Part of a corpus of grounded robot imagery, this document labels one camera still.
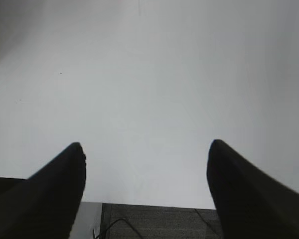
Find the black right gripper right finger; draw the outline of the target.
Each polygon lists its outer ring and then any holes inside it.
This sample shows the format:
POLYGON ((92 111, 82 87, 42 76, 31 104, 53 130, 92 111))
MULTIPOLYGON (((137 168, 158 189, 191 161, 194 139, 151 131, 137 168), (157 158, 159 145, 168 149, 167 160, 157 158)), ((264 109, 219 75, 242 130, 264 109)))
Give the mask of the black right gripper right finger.
POLYGON ((225 239, 299 239, 299 193, 220 139, 211 143, 206 176, 225 239))

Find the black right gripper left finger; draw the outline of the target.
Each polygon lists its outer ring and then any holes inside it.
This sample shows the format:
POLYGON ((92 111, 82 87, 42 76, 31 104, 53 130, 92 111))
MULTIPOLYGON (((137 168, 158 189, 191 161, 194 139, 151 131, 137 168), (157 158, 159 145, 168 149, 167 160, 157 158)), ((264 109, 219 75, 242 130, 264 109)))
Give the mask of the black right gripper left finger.
POLYGON ((69 238, 85 181, 78 142, 27 179, 0 177, 0 239, 69 238))

